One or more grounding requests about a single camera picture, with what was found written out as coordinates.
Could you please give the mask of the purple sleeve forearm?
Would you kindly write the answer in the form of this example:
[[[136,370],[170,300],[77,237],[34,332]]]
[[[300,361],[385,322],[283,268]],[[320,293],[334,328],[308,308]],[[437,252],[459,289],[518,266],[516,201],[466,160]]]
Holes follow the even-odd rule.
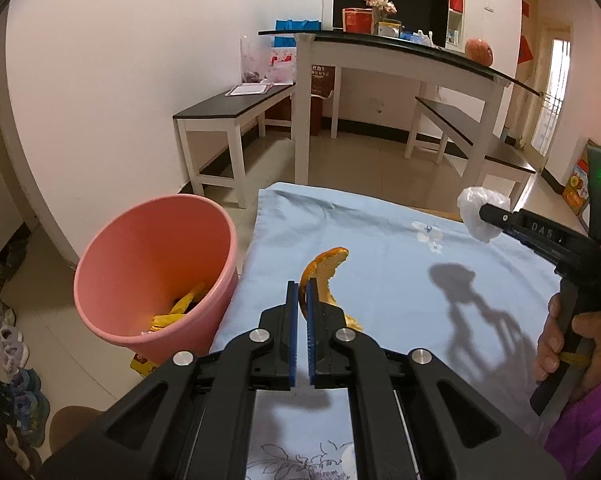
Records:
[[[601,383],[569,404],[551,429],[544,448],[573,479],[601,446]]]

